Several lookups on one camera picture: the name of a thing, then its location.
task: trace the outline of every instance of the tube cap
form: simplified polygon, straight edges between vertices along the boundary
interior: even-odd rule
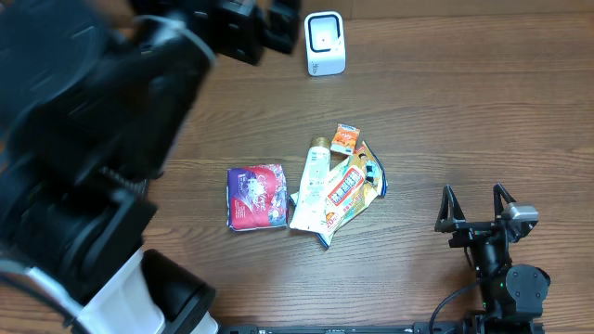
[[[312,139],[312,144],[309,146],[310,148],[321,147],[330,149],[330,141],[325,137],[318,137]]]

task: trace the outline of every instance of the snack bag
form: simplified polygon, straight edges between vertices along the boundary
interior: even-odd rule
[[[350,222],[378,196],[388,190],[385,171],[365,141],[355,154],[339,163],[329,173],[326,196],[326,231],[318,233],[329,247],[334,233]],[[291,195],[293,204],[299,193]]]
[[[227,171],[227,225],[234,231],[287,225],[287,180],[277,164]]]
[[[352,155],[358,137],[359,129],[349,125],[338,124],[338,129],[336,130],[334,139],[332,139],[330,150],[346,155]]]

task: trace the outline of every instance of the purple package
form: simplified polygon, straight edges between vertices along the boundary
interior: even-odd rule
[[[287,225],[287,179],[278,164],[227,171],[227,225],[234,231]]]

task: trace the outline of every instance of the white device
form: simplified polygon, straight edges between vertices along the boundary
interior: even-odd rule
[[[312,76],[342,73],[346,68],[342,17],[335,11],[312,13],[305,18],[307,71]]]
[[[135,252],[87,305],[81,305],[52,277],[39,268],[25,275],[54,301],[69,311],[90,334],[161,334],[165,328],[162,311],[150,298],[140,263],[143,253]],[[191,334],[216,334],[219,325],[207,312]]]

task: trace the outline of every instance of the tube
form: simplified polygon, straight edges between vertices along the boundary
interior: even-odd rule
[[[312,140],[290,228],[322,233],[326,230],[326,181],[330,170],[330,141]]]

